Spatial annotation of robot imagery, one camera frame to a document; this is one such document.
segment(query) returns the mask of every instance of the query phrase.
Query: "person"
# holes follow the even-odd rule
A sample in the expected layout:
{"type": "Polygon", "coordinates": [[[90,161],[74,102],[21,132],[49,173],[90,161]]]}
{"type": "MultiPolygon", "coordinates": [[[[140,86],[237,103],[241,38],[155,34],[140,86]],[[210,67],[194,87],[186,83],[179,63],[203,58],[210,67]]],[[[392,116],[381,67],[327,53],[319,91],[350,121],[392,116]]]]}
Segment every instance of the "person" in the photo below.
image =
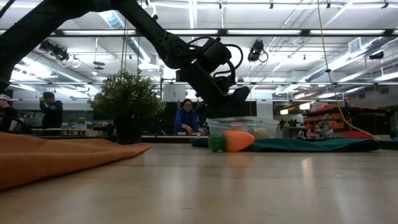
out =
{"type": "Polygon", "coordinates": [[[0,95],[0,114],[8,116],[0,116],[0,130],[15,131],[18,122],[10,117],[18,118],[18,111],[12,107],[11,97],[4,94],[0,95]]]}
{"type": "Polygon", "coordinates": [[[199,132],[199,117],[192,109],[192,101],[185,99],[182,105],[183,107],[175,115],[174,133],[186,132],[187,134],[192,134],[199,132]]]}
{"type": "Polygon", "coordinates": [[[40,110],[44,113],[42,129],[61,128],[63,113],[62,102],[55,100],[53,93],[43,93],[43,97],[40,97],[40,110]]]}

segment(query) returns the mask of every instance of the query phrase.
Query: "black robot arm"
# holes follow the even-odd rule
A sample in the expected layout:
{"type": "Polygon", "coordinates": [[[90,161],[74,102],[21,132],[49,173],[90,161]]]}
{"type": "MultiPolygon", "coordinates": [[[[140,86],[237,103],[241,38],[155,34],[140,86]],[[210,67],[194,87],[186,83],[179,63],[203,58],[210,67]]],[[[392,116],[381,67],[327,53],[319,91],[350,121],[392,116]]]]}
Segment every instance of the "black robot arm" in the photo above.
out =
{"type": "MultiPolygon", "coordinates": [[[[119,11],[155,47],[166,66],[179,69],[180,81],[192,86],[209,106],[212,116],[240,115],[238,110],[231,109],[241,108],[249,89],[241,88],[228,96],[226,88],[220,88],[226,86],[225,80],[217,82],[210,75],[225,63],[231,67],[231,52],[226,46],[212,38],[202,47],[184,42],[163,29],[136,0],[43,0],[0,35],[0,91],[8,86],[15,64],[65,21],[88,12],[108,10],[119,11]]],[[[228,86],[234,84],[234,80],[228,81],[228,86]]]]}

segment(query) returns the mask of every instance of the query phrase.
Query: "orange carrot toy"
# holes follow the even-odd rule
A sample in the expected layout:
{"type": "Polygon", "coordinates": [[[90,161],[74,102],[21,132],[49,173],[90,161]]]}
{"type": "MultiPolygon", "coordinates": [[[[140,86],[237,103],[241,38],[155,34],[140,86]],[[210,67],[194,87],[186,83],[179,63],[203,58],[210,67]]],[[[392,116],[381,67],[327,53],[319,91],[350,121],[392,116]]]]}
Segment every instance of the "orange carrot toy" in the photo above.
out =
{"type": "Polygon", "coordinates": [[[209,137],[209,148],[213,152],[239,152],[254,144],[255,137],[243,131],[227,130],[209,137]]]}

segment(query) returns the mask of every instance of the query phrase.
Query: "table surface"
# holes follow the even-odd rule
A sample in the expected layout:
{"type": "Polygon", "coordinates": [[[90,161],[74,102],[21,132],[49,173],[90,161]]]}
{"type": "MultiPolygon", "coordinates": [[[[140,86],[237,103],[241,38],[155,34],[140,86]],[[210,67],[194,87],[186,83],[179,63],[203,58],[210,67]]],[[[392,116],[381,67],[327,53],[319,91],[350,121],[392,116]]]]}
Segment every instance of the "table surface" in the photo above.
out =
{"type": "Polygon", "coordinates": [[[10,223],[391,223],[398,152],[212,153],[154,144],[133,159],[0,193],[10,223]]]}

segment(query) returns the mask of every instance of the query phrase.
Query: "black plant pot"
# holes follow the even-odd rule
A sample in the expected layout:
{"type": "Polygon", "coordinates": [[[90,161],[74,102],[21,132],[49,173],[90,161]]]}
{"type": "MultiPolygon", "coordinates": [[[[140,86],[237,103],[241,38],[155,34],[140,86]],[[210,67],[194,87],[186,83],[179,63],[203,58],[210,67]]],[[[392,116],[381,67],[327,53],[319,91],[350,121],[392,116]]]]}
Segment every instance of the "black plant pot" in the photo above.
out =
{"type": "Polygon", "coordinates": [[[142,138],[141,119],[137,118],[116,118],[114,120],[116,128],[116,142],[127,145],[140,143],[142,138]]]}

